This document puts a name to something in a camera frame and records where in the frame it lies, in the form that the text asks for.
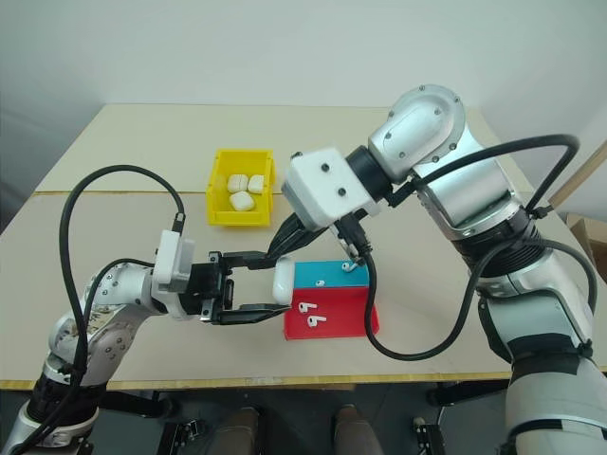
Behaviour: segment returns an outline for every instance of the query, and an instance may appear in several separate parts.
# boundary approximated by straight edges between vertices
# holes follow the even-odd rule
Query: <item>person's leg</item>
[[[338,412],[333,437],[335,455],[383,455],[369,422],[360,417],[354,406]]]
[[[242,408],[232,414],[212,437],[207,455],[254,455],[259,413]]]

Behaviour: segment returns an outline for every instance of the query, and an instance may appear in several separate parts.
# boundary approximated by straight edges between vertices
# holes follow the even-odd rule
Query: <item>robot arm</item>
[[[542,239],[534,226],[542,211],[533,207],[542,194],[524,207],[495,158],[469,159],[481,149],[459,98],[443,87],[421,86],[395,104],[368,147],[345,159],[331,149],[293,157],[283,190],[295,214],[269,254],[306,245],[330,228],[348,255],[364,262],[371,248],[358,220],[377,214],[378,200],[395,207],[415,190],[472,274],[479,274],[478,310],[489,347],[512,366],[502,453],[606,453],[607,380],[591,359],[594,308],[554,249],[577,253]],[[471,164],[457,169],[466,160]],[[432,178],[449,167],[455,170]],[[596,289],[589,283],[592,302]],[[455,340],[465,316],[439,347],[417,355],[395,353],[372,332],[367,336],[393,358],[429,358]]]
[[[5,444],[3,455],[20,450],[26,438],[66,400],[56,427],[37,443],[40,453],[90,453],[86,442],[99,414],[108,381],[128,352],[139,326],[151,316],[171,315],[186,320],[199,316],[211,324],[244,324],[271,318],[290,308],[293,263],[288,258],[271,262],[276,266],[273,295],[277,303],[243,304],[232,309],[233,281],[228,278],[237,266],[268,267],[255,252],[210,253],[208,263],[192,264],[193,242],[175,231],[162,231],[154,264],[117,260],[105,267],[86,286],[81,307],[90,294],[91,312],[86,337],[86,373],[78,388],[71,388],[79,333],[69,312],[54,325],[49,354],[31,399],[20,409]],[[38,448],[27,453],[39,453]]]

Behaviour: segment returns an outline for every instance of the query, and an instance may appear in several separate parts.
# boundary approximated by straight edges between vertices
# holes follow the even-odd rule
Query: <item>cardboard box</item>
[[[568,213],[566,222],[600,277],[607,282],[607,223],[575,213]]]

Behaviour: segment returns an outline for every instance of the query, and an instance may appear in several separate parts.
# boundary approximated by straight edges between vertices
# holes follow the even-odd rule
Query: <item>floor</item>
[[[354,403],[369,420],[385,455],[418,453],[412,420],[433,422],[438,409],[425,400],[434,384],[368,384],[353,391],[223,389],[170,393],[178,412],[169,420],[205,419],[216,426],[232,410],[255,406],[266,410],[267,454],[331,454],[331,417],[342,405]],[[0,392],[0,439],[7,437],[17,410],[27,397]],[[504,438],[503,393],[446,408],[441,428],[449,455],[495,453]],[[163,420],[143,419],[120,412],[101,412],[90,441],[96,455],[156,454]],[[184,447],[179,454],[204,453],[207,440]]]

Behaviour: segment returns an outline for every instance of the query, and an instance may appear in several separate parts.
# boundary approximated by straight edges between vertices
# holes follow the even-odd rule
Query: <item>red box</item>
[[[292,309],[285,313],[285,338],[364,337],[364,307],[368,287],[318,287],[293,291]],[[316,303],[307,313],[300,313],[299,303]],[[307,325],[308,316],[323,316],[316,327]],[[373,333],[379,330],[377,312],[372,314]]]

